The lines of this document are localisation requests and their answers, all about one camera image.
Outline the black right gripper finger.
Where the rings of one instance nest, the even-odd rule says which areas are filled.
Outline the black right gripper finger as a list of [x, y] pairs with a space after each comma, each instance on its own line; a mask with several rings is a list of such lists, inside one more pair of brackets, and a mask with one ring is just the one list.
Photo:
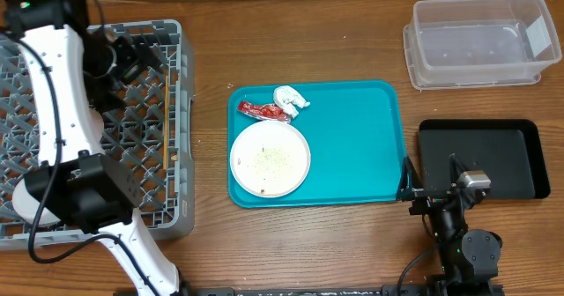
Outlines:
[[406, 156], [403, 160], [396, 199], [415, 199], [422, 192], [422, 182], [411, 159]]
[[464, 173], [467, 167], [462, 163], [462, 161], [457, 157], [455, 153], [449, 155], [449, 172], [450, 181], [452, 186], [463, 186], [464, 185]]

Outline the pink plastic cup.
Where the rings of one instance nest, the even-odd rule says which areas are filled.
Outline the pink plastic cup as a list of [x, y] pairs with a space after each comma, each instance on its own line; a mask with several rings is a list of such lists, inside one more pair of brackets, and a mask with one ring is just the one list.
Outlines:
[[92, 123], [93, 123], [94, 133], [95, 133], [94, 148], [97, 152], [101, 152], [102, 148], [101, 148], [100, 140], [102, 138], [102, 133], [104, 131], [103, 118], [102, 118], [101, 114], [98, 113], [95, 109], [90, 108], [89, 112], [90, 112], [90, 115], [92, 117]]

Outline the wooden chopstick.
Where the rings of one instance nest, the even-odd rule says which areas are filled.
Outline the wooden chopstick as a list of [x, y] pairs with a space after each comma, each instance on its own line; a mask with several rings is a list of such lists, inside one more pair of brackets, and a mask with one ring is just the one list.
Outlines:
[[163, 169], [168, 170], [168, 133], [169, 133], [169, 75], [165, 76], [164, 122], [163, 122]]

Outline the white round plate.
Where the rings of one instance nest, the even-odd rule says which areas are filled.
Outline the white round plate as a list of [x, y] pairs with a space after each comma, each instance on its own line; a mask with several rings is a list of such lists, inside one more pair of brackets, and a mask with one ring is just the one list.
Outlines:
[[232, 176], [253, 196], [277, 198], [294, 192], [308, 176], [311, 152], [292, 125], [261, 121], [244, 129], [229, 154]]

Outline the white napkin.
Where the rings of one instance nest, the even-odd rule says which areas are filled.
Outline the white napkin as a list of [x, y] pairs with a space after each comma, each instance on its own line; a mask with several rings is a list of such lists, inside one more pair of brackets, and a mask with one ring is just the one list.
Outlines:
[[273, 100], [278, 107], [292, 118], [299, 114], [297, 108], [303, 109], [310, 105], [300, 93], [289, 85], [277, 87], [273, 93]]

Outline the red snack wrapper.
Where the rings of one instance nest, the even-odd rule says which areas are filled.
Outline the red snack wrapper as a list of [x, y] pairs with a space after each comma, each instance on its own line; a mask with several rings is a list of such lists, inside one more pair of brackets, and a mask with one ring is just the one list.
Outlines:
[[290, 123], [292, 117], [275, 104], [256, 105], [245, 100], [241, 101], [237, 110], [247, 116], [260, 121], [279, 121]]

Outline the grey-white small bowl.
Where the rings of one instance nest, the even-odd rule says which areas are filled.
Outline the grey-white small bowl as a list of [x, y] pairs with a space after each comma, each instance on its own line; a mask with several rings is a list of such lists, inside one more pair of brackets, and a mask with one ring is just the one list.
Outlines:
[[[21, 180], [15, 187], [11, 202], [14, 211], [26, 222], [32, 224], [40, 202], [28, 193], [24, 180]], [[52, 226], [58, 222], [60, 219], [49, 209], [44, 208], [38, 226]]]

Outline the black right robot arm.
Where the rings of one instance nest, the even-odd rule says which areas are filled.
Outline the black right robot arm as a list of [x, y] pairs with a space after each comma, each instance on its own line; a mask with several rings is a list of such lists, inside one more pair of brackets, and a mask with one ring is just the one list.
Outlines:
[[[422, 217], [434, 245], [416, 256], [403, 269], [395, 286], [397, 295], [495, 296], [503, 287], [493, 285], [503, 245], [501, 237], [482, 229], [471, 230], [465, 213], [480, 204], [491, 189], [482, 170], [471, 170], [455, 154], [449, 156], [450, 186], [446, 190], [424, 189], [410, 158], [403, 162], [397, 199], [409, 202], [409, 213]], [[423, 259], [437, 254], [442, 272], [423, 285], [407, 287], [407, 273]]]

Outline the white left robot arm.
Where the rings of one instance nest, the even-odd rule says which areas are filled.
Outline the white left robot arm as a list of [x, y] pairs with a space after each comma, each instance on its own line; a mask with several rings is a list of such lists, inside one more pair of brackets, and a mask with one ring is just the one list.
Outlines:
[[76, 226], [114, 256], [139, 295], [187, 295], [189, 285], [161, 252], [139, 210], [133, 172], [100, 144], [96, 111], [122, 107], [128, 84], [160, 63], [145, 43], [90, 33], [87, 0], [8, 0], [1, 33], [26, 61], [40, 129], [38, 167], [14, 202], [29, 209], [30, 236], [46, 225]]

